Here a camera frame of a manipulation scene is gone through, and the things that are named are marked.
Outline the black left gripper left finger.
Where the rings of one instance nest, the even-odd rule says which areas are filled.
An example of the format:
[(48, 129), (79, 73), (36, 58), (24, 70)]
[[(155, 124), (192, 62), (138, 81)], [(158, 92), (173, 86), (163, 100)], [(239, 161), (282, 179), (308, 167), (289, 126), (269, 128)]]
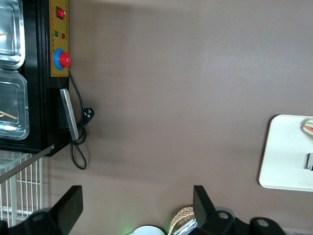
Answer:
[(11, 235), (68, 235), (82, 212), (82, 186), (71, 186), (53, 207), (32, 213), (24, 222), (9, 228), (9, 233)]

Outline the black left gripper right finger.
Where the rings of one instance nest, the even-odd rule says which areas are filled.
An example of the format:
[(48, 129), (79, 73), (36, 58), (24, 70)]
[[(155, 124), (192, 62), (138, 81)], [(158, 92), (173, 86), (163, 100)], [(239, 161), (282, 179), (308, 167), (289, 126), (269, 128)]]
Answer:
[(231, 235), (235, 218), (225, 210), (216, 210), (203, 186), (194, 186), (193, 210), (197, 227), (194, 235)]

